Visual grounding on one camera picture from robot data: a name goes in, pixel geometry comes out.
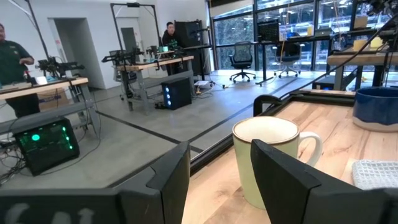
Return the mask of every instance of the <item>doorway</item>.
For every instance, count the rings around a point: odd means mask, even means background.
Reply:
[[[79,73],[88,78],[90,87],[104,88],[100,63],[86,18],[53,19],[56,30],[53,30],[61,58],[66,62],[78,62],[84,70],[73,70],[72,75]]]

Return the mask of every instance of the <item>man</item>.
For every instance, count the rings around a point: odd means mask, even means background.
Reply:
[[[172,22],[167,23],[167,29],[163,34],[162,42],[163,46],[169,47],[169,50],[175,50],[178,47],[185,47],[181,38],[175,33],[174,23]],[[177,74],[182,71],[179,63],[170,64],[166,67],[168,75]]]
[[[26,65],[33,65],[34,59],[19,44],[6,40],[6,31],[0,24],[0,83],[10,85],[24,82]],[[6,102],[15,111],[17,118],[39,113],[39,99],[37,94],[7,99]]]

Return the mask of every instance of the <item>green led light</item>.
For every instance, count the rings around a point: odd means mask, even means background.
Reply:
[[[38,141],[40,139],[40,136],[38,134],[32,135],[32,140],[33,141]]]

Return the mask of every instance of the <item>mug handle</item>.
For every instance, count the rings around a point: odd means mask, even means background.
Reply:
[[[315,166],[315,164],[318,162],[319,158],[322,155],[323,142],[321,137],[319,137],[319,135],[310,131],[304,131],[300,133],[300,136],[298,138],[298,144],[300,145],[300,143],[307,138],[314,138],[316,142],[315,150],[313,151],[311,158],[307,162],[308,165],[313,167]]]

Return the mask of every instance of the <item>green shirt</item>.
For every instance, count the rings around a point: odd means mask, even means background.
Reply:
[[[27,67],[19,64],[19,60],[29,57],[32,56],[21,45],[8,40],[0,42],[0,83],[9,85],[24,82]]]

